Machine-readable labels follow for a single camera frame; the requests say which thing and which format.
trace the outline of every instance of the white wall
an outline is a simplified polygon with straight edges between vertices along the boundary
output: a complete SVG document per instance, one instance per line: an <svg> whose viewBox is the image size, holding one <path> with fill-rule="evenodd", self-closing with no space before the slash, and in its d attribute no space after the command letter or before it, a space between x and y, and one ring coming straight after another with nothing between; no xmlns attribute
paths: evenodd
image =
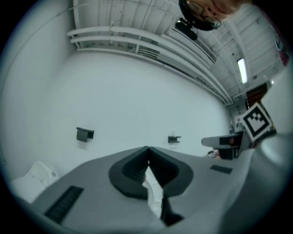
<svg viewBox="0 0 293 234"><path fill-rule="evenodd" d="M50 163L63 175L87 160L126 149L169 149L173 130L182 136L174 150L203 156L210 150L201 145L203 137L228 134L228 113L219 100L176 74L134 58L76 52L45 84L33 119L30 109L17 115L16 108L27 105L19 101L22 93L6 100L14 103L6 106L10 115L3 127L9 137L3 149L7 158L18 158L20 163L10 163L21 173L24 164L35 160ZM94 139L77 141L76 127L94 130Z"/></svg>
<svg viewBox="0 0 293 234"><path fill-rule="evenodd" d="M75 50L71 0L38 2L15 28L0 58L0 143L10 177L38 158L39 109L48 81Z"/></svg>

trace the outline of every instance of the fluorescent light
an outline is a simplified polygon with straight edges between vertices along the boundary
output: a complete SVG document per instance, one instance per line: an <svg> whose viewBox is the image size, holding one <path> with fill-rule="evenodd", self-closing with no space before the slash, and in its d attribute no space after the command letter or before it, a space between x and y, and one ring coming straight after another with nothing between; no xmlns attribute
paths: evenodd
<svg viewBox="0 0 293 234"><path fill-rule="evenodd" d="M247 82L247 73L246 73L246 67L245 67L244 58L239 59L237 61L237 63L238 63L238 66L239 66L242 83L245 84Z"/></svg>

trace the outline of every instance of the black wall mount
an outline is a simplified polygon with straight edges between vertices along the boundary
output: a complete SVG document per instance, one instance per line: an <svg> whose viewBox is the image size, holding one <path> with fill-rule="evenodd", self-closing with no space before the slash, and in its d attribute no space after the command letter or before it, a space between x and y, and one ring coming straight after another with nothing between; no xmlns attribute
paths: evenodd
<svg viewBox="0 0 293 234"><path fill-rule="evenodd" d="M181 138L181 137L168 137L168 143L180 143L180 141L178 141L178 138Z"/></svg>
<svg viewBox="0 0 293 234"><path fill-rule="evenodd" d="M87 139L93 139L93 130L87 130L83 128L76 128L77 129L77 134L76 134L76 139L79 141L87 142Z"/></svg>

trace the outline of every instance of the dark hair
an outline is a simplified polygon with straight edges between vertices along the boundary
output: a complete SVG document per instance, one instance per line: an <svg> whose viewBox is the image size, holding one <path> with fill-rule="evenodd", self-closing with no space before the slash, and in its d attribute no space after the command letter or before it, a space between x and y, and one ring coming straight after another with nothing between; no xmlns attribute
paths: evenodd
<svg viewBox="0 0 293 234"><path fill-rule="evenodd" d="M181 12L182 12L184 18L187 20L187 22L191 26L193 26L197 29L200 29L200 30L204 30L204 31L211 31L214 29L210 24L203 22L203 21L200 21L199 19L195 18L191 14L191 12L186 8L185 0L179 0L179 7L181 9Z"/></svg>

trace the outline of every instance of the eyeglasses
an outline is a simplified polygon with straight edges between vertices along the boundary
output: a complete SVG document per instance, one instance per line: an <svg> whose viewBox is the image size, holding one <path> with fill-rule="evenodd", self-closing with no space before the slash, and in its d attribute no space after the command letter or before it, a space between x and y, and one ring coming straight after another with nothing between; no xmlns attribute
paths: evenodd
<svg viewBox="0 0 293 234"><path fill-rule="evenodd" d="M221 26L221 22L215 17L203 17L204 9L201 5L193 1L187 1L185 7L195 16L200 16L204 22L210 24L213 28L217 29Z"/></svg>

